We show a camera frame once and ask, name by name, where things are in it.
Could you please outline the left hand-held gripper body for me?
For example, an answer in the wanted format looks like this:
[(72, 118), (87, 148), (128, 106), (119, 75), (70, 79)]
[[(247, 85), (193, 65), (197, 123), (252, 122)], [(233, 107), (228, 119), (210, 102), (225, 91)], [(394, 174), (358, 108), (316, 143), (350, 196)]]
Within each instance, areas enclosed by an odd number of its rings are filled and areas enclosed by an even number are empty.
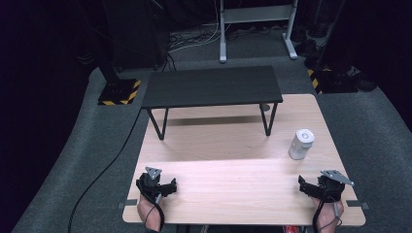
[(140, 192), (151, 203), (159, 203), (161, 198), (165, 196), (164, 191), (159, 184), (161, 172), (161, 169), (146, 167), (145, 172), (136, 181), (136, 185)]

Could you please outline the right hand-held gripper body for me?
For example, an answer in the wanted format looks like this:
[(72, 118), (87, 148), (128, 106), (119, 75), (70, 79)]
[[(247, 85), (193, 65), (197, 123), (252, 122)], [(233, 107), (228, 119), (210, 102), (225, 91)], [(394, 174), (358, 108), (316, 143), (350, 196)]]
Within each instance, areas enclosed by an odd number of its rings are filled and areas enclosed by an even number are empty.
[(345, 185), (354, 186), (355, 183), (337, 170), (322, 170), (318, 177), (318, 185), (321, 189), (319, 199), (332, 203), (341, 200)]

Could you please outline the white cylindrical bottle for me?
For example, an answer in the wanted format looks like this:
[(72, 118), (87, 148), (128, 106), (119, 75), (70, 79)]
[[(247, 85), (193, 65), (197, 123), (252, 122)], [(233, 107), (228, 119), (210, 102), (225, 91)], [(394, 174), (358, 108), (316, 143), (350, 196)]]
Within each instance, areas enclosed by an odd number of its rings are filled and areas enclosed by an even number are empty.
[(290, 157), (294, 160), (304, 159), (314, 141), (315, 135), (310, 129), (298, 129), (289, 148)]

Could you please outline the black desk shelf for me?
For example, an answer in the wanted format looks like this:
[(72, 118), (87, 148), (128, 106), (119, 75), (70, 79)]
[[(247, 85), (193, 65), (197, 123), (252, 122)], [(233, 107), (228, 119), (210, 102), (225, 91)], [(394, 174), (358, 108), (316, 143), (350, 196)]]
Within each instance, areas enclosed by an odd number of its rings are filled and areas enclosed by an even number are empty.
[(273, 68), (253, 66), (153, 73), (141, 108), (151, 115), (154, 109), (257, 104), (264, 115), (264, 107), (271, 104), (270, 117), (262, 119), (269, 136), (282, 102)]

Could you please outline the person's right hand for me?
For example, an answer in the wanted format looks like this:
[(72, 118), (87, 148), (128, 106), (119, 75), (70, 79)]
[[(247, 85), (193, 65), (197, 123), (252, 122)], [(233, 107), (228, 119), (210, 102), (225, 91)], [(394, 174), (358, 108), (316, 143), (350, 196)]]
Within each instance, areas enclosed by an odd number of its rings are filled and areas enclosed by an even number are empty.
[(316, 221), (318, 233), (334, 233), (343, 213), (344, 206), (341, 201), (324, 203)]

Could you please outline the person's left hand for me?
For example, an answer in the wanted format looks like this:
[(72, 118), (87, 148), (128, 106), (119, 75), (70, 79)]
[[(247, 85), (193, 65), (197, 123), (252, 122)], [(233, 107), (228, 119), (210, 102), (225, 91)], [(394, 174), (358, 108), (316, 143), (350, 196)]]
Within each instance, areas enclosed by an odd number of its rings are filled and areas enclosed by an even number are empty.
[(155, 233), (160, 232), (160, 213), (155, 205), (143, 195), (140, 196), (140, 200), (137, 204), (137, 212), (147, 230)]

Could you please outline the grey tape tab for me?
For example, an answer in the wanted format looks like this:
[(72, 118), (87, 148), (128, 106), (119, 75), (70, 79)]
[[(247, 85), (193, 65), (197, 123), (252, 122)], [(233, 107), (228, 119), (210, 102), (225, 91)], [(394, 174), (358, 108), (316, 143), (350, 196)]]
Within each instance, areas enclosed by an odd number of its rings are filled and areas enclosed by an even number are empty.
[(347, 200), (346, 203), (349, 207), (360, 207), (364, 211), (369, 210), (369, 205), (359, 200)]
[(118, 203), (118, 209), (124, 209), (127, 206), (136, 206), (137, 203), (137, 199), (126, 199), (123, 202)]

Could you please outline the black stand with striped base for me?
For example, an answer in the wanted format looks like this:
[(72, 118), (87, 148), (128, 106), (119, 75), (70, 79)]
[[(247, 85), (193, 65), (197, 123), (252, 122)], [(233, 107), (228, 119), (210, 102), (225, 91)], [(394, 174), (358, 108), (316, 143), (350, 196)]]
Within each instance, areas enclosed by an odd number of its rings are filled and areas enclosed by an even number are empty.
[(99, 69), (106, 84), (98, 98), (98, 104), (106, 106), (131, 104), (141, 82), (135, 79), (121, 80), (109, 63), (100, 64)]
[(308, 75), (317, 94), (352, 93), (358, 90), (345, 73), (338, 73), (327, 65), (320, 64), (317, 56), (309, 56), (304, 60)]

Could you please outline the white metal frame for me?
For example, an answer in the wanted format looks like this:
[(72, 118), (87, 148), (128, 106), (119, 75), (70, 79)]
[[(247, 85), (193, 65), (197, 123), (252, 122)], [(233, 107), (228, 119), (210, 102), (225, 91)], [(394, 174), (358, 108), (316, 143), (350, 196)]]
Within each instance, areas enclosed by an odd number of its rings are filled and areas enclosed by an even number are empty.
[(288, 50), (290, 59), (296, 60), (298, 58), (298, 55), (292, 44), (291, 35), (295, 14), (297, 11), (297, 5), (298, 0), (292, 0), (289, 5), (226, 9), (224, 6), (224, 0), (220, 0), (220, 63), (225, 64), (227, 62), (225, 40), (225, 26), (227, 24), (280, 20), (286, 20), (288, 22), (287, 32), (282, 34), (282, 38)]

